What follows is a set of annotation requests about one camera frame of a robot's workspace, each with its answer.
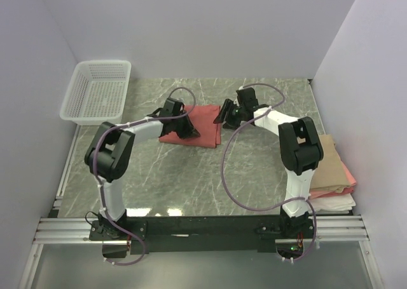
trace plastic basket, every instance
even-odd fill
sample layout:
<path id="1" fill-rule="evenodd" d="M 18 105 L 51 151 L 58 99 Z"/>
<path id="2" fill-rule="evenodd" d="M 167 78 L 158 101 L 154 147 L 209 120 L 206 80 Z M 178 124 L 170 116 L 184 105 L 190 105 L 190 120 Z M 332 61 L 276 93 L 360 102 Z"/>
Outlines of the plastic basket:
<path id="1" fill-rule="evenodd" d="M 78 125 L 121 122 L 132 65 L 123 60 L 92 60 L 76 65 L 60 117 Z"/>

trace white panel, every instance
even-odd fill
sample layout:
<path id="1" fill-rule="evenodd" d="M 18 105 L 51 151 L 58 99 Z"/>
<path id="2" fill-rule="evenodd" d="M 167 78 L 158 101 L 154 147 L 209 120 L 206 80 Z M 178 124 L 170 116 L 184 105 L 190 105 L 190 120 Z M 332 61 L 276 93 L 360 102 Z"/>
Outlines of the white panel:
<path id="1" fill-rule="evenodd" d="M 406 0 L 356 0 L 313 81 L 386 288 L 405 288 Z"/>
<path id="2" fill-rule="evenodd" d="M 0 0 L 0 287 L 16 288 L 74 126 L 59 108 L 76 62 L 42 0 Z"/>
<path id="3" fill-rule="evenodd" d="M 314 77 L 354 0 L 44 0 L 79 61 L 132 77 Z"/>

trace table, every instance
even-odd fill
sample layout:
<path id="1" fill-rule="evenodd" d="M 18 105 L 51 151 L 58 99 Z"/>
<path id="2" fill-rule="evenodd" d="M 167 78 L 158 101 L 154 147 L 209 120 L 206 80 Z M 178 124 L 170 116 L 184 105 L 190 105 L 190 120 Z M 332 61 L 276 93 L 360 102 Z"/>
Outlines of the table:
<path id="1" fill-rule="evenodd" d="M 199 105 L 222 105 L 234 100 L 243 84 L 270 83 L 281 89 L 287 101 L 276 110 L 291 116 L 310 116 L 318 133 L 324 133 L 312 89 L 306 79 L 138 79 L 130 81 L 123 122 L 143 118 L 161 107 L 172 89 L 185 86 Z M 280 95 L 256 87 L 261 104 L 274 104 Z M 188 92 L 173 95 L 192 103 Z M 58 217 L 84 217 L 99 209 L 95 179 L 83 158 L 97 126 L 82 126 L 70 158 Z M 158 139 L 135 145 L 123 176 L 123 200 L 129 216 L 246 215 L 226 195 L 220 179 L 220 159 L 232 131 L 222 130 L 216 149 L 159 143 Z M 262 208 L 281 202 L 286 191 L 286 172 L 279 152 L 279 139 L 269 131 L 250 126 L 233 141 L 226 158 L 226 180 L 231 192 L 245 205 Z"/>

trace folded cloth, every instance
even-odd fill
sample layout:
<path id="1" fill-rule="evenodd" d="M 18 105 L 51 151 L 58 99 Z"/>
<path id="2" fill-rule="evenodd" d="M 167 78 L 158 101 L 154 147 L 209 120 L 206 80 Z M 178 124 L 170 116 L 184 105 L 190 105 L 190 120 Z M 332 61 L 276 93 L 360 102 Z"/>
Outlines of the folded cloth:
<path id="1" fill-rule="evenodd" d="M 311 181 L 311 190 L 343 192 L 350 187 L 350 182 L 342 166 L 342 161 L 335 149 L 331 135 L 320 135 L 324 158 L 319 162 Z"/>
<path id="2" fill-rule="evenodd" d="M 192 106 L 185 106 L 188 112 Z M 180 139 L 176 132 L 171 132 L 159 138 L 160 142 L 216 148 L 221 143 L 221 124 L 214 124 L 213 121 L 220 111 L 220 106 L 206 105 L 195 106 L 189 114 L 192 125 L 198 130 L 200 137 Z"/>
<path id="3" fill-rule="evenodd" d="M 354 186 L 356 185 L 356 180 L 354 176 L 350 173 L 349 169 L 346 167 L 345 164 L 342 163 L 343 170 L 346 173 L 346 177 L 348 178 L 348 181 L 350 183 L 350 187 L 346 187 L 343 189 L 342 192 L 330 192 L 330 191 L 318 191 L 318 190 L 310 190 L 310 199 L 315 199 L 319 197 L 333 197 L 333 196 L 339 196 L 339 195 L 346 195 L 350 194 L 351 192 L 354 191 Z"/>
<path id="4" fill-rule="evenodd" d="M 321 197 L 310 200 L 315 211 L 349 211 L 356 205 L 350 194 L 337 197 Z"/>

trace red cloth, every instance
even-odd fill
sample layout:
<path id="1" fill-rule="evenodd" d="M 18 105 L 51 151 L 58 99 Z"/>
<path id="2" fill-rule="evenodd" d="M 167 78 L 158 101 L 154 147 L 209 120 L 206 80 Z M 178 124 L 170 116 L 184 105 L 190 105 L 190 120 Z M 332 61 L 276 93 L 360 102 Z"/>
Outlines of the red cloth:
<path id="1" fill-rule="evenodd" d="M 192 106 L 185 106 L 185 110 L 188 112 Z M 159 138 L 160 142 L 216 148 L 221 143 L 221 124 L 214 124 L 213 121 L 221 110 L 220 106 L 206 105 L 195 106 L 192 112 L 189 114 L 192 125 L 201 134 L 198 138 L 187 138 L 181 140 L 177 133 L 171 132 L 168 135 L 164 135 Z"/>
<path id="2" fill-rule="evenodd" d="M 354 187 L 356 185 L 356 179 L 352 174 L 350 173 L 349 169 L 346 167 L 345 164 L 342 162 L 342 167 L 343 170 L 346 173 L 346 177 L 348 178 L 348 181 L 350 183 L 350 187 L 346 187 L 343 189 L 342 192 L 328 192 L 328 191 L 310 191 L 310 199 L 315 199 L 315 198 L 321 198 L 321 197 L 335 197 L 335 196 L 341 196 L 341 195 L 346 195 L 350 194 L 351 192 L 354 192 Z"/>

